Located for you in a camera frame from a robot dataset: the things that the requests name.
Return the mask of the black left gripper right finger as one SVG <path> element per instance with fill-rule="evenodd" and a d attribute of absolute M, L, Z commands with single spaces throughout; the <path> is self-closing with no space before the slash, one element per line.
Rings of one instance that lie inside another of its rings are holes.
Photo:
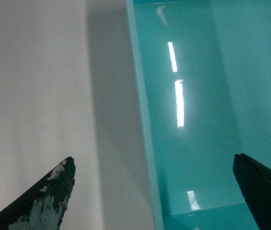
<path fill-rule="evenodd" d="M 234 156 L 233 173 L 261 230 L 271 230 L 271 169 L 242 153 Z"/>

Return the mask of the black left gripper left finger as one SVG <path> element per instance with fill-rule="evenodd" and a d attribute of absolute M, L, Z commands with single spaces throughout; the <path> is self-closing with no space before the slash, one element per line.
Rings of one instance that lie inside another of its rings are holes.
<path fill-rule="evenodd" d="M 0 212 L 0 230 L 58 230 L 75 184 L 67 157 Z"/>

